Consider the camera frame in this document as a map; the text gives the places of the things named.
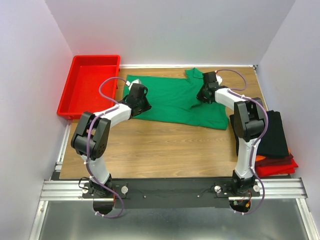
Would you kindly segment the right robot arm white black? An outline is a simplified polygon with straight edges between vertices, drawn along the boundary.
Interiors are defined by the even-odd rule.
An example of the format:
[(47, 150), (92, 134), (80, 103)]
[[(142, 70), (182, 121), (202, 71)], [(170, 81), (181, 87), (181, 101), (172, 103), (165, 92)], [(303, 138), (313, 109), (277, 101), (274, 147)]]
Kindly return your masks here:
[(254, 187), (255, 162), (261, 138), (266, 134), (269, 119), (260, 98), (250, 98), (221, 85), (218, 71), (206, 72), (196, 98), (207, 104), (218, 103), (233, 111), (233, 126), (238, 138), (237, 164), (227, 190), (241, 196)]

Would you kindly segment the green polo shirt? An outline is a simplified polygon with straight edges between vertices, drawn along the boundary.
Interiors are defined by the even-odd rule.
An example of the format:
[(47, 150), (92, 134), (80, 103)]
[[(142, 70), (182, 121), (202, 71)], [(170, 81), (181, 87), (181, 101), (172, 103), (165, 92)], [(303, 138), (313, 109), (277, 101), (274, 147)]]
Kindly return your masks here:
[(218, 130), (228, 127), (224, 105), (215, 102), (207, 104), (197, 99), (203, 85), (203, 73), (197, 68), (187, 69), (184, 78), (129, 74), (126, 79), (129, 82), (140, 80), (148, 88), (146, 98), (151, 109), (135, 116), (135, 119)]

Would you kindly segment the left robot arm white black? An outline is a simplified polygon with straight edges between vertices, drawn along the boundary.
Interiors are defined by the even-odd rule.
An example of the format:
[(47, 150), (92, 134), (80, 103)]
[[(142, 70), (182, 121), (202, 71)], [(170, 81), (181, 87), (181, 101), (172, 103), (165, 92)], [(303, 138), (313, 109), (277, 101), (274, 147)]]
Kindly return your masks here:
[(138, 81), (128, 86), (129, 93), (115, 106), (95, 113), (85, 111), (70, 142), (89, 173), (89, 186), (82, 189), (96, 193), (101, 198), (115, 194), (112, 177), (103, 158), (111, 128), (152, 108), (147, 99), (146, 86)]

